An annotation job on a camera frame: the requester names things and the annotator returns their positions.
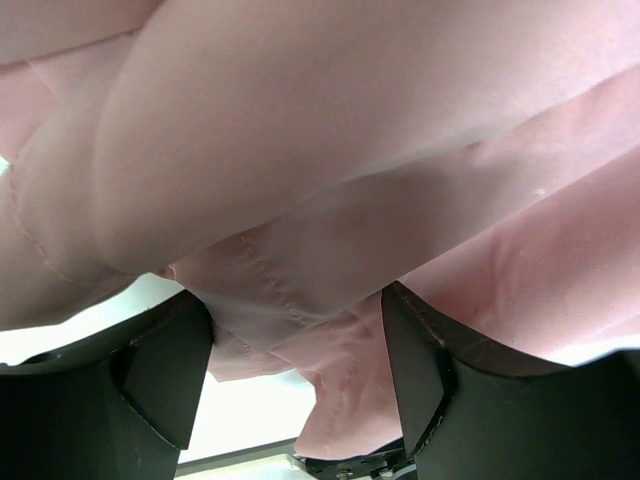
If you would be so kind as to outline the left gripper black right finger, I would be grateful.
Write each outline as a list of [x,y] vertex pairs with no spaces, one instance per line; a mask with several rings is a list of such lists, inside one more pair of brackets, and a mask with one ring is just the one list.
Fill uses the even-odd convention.
[[496,342],[400,283],[383,325],[407,454],[422,479],[635,479],[639,354],[578,367]]

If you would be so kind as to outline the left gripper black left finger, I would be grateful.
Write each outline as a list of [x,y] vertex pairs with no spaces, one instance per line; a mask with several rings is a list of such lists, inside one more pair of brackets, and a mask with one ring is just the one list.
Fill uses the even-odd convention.
[[172,479],[214,343],[193,295],[1,367],[4,479]]

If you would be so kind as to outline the pink trousers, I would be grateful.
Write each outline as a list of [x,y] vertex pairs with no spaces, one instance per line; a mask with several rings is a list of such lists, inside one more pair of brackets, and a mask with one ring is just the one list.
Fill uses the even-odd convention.
[[221,381],[296,370],[320,459],[400,435],[402,281],[547,356],[639,331],[635,1],[5,1],[1,327],[145,274]]

